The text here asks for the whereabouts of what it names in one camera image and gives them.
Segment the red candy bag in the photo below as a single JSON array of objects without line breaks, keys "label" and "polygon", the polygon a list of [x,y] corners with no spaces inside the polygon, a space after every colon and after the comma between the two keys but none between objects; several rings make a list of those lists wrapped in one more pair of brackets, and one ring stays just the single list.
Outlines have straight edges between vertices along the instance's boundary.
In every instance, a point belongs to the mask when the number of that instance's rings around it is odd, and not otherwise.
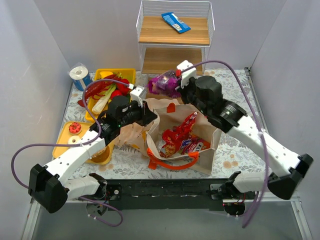
[{"label": "red candy bag", "polygon": [[158,151],[161,157],[169,158],[177,152],[182,152],[183,141],[191,139],[193,126],[196,123],[198,113],[190,114],[180,125],[166,129],[162,133],[162,139],[158,144]]}]

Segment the banana print plastic bag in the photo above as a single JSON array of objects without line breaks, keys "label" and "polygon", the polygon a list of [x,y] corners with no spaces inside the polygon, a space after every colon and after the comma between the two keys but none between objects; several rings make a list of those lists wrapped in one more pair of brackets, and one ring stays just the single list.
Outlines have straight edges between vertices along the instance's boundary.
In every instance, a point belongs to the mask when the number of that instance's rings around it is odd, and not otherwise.
[{"label": "banana print plastic bag", "polygon": [[[174,103],[175,105],[183,103],[180,98],[147,98],[146,102],[152,112],[155,109],[166,108],[170,103]],[[147,126],[140,126],[137,123],[132,123],[122,127],[120,135],[115,139],[115,145],[118,147],[129,145],[140,152],[146,152],[146,134],[152,125],[153,123],[150,123]]]}]

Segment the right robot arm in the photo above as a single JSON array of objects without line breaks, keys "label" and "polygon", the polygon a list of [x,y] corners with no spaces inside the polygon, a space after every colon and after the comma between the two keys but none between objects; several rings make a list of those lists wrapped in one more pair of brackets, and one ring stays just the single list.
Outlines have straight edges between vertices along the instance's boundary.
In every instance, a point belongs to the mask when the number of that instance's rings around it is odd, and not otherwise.
[{"label": "right robot arm", "polygon": [[235,102],[223,98],[222,85],[211,76],[180,80],[177,91],[185,104],[192,104],[216,128],[237,139],[265,161],[271,173],[236,171],[215,194],[235,198],[257,192],[263,186],[283,200],[289,200],[305,177],[313,158],[297,154],[281,145],[267,132],[258,130],[247,112]]}]

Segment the purple snack bag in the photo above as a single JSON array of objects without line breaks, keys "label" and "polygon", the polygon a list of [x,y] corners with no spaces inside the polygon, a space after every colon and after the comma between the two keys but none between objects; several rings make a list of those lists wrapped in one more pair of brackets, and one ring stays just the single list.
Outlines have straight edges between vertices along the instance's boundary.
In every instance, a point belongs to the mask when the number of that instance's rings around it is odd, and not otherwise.
[{"label": "purple snack bag", "polygon": [[169,70],[148,81],[148,91],[155,95],[163,95],[170,98],[180,98],[181,94],[176,90],[180,80],[174,70]]}]

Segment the beige canvas tote bag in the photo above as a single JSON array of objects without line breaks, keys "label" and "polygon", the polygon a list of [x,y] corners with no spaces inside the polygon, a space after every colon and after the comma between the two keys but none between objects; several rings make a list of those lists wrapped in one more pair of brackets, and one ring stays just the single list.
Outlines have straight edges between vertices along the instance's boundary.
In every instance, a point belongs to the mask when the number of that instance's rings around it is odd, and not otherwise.
[{"label": "beige canvas tote bag", "polygon": [[146,134],[148,167],[210,175],[222,131],[193,105],[170,103],[155,113],[157,119]]}]

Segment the orange fruit candy bag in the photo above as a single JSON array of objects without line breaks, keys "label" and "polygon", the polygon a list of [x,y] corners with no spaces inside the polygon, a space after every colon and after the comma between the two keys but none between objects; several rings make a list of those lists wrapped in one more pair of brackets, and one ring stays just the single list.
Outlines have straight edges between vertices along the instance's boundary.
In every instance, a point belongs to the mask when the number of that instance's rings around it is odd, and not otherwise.
[{"label": "orange fruit candy bag", "polygon": [[193,136],[191,139],[184,140],[182,143],[182,155],[200,152],[202,150],[209,149],[211,147],[211,143],[204,140],[201,137]]}]

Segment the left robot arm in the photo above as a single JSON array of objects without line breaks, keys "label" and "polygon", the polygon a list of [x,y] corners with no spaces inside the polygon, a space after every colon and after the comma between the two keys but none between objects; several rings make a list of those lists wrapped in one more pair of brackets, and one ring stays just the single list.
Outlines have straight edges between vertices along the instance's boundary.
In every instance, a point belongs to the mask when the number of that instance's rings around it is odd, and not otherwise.
[{"label": "left robot arm", "polygon": [[156,118],[145,100],[128,101],[116,96],[78,143],[45,166],[36,164],[31,168],[28,194],[50,214],[61,209],[68,199],[101,195],[105,186],[102,177],[95,173],[78,179],[70,176],[119,136],[122,127],[133,123],[147,126]]}]

